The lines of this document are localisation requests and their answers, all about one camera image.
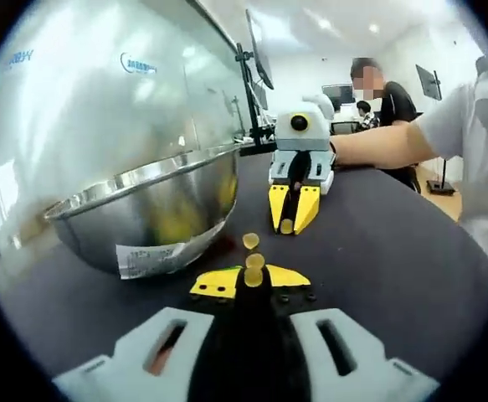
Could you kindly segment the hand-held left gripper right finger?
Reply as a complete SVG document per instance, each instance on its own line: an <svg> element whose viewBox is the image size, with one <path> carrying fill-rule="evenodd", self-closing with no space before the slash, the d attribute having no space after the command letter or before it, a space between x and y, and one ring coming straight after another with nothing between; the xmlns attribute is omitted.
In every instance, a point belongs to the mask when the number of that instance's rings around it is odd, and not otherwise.
<svg viewBox="0 0 488 402"><path fill-rule="evenodd" d="M275 288L308 290L296 271L254 267L254 362L274 401L426 401L438 382L396 358L340 309L289 312Z"/></svg>

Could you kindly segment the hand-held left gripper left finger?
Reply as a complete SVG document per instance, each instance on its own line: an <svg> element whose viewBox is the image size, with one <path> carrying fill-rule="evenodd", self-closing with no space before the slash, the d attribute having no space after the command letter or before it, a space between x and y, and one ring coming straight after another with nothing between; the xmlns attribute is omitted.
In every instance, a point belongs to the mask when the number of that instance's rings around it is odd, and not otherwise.
<svg viewBox="0 0 488 402"><path fill-rule="evenodd" d="M164 307L100 355L53 379L68 401L240 401L234 303L248 270L200 275L188 308Z"/></svg>

